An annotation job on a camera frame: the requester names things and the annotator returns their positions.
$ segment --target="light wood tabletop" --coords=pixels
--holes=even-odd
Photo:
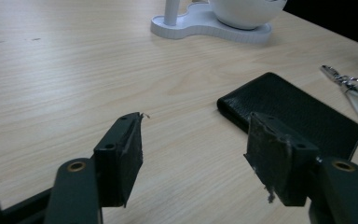
[[[310,223],[308,207],[268,202],[243,157],[247,134],[216,101],[273,72],[358,122],[319,70],[358,76],[358,43],[286,12],[264,45],[164,39],[150,32],[164,6],[0,0],[1,206],[50,188],[61,164],[90,157],[116,119],[140,111],[144,165],[127,208],[104,208],[104,223]]]

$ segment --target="black leather case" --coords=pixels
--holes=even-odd
[[[358,146],[357,123],[273,73],[218,99],[217,107],[246,133],[251,112],[271,115],[317,146],[322,157],[350,160]]]

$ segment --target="black rectangular object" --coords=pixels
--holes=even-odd
[[[217,107],[246,133],[251,112],[271,115],[312,142],[322,157],[350,160],[358,146],[356,122],[273,73],[221,97]]]

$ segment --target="white base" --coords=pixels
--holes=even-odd
[[[187,13],[177,17],[176,25],[164,24],[164,16],[156,16],[151,22],[151,32],[155,35],[182,39],[189,35],[211,35],[241,43],[265,43],[271,34],[271,26],[266,23],[254,30],[240,30],[220,22],[208,3],[193,3]]]

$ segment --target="black wallet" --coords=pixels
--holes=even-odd
[[[322,157],[350,160],[358,124],[273,73],[266,73],[217,101],[220,113],[246,133],[251,112],[271,115],[312,142]]]

